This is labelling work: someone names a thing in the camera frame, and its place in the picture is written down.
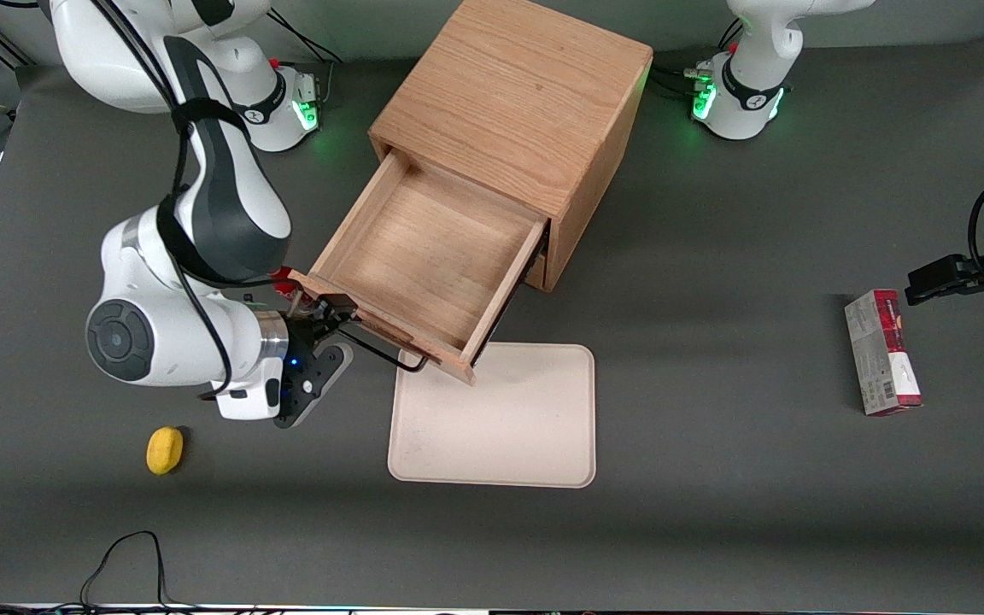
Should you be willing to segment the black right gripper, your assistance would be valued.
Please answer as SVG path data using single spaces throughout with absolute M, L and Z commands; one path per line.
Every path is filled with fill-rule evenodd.
M 339 347 L 325 339 L 358 320 L 351 296 L 318 296 L 318 316 L 287 319 L 288 350 L 284 358 L 284 402 L 316 402 L 339 373 Z

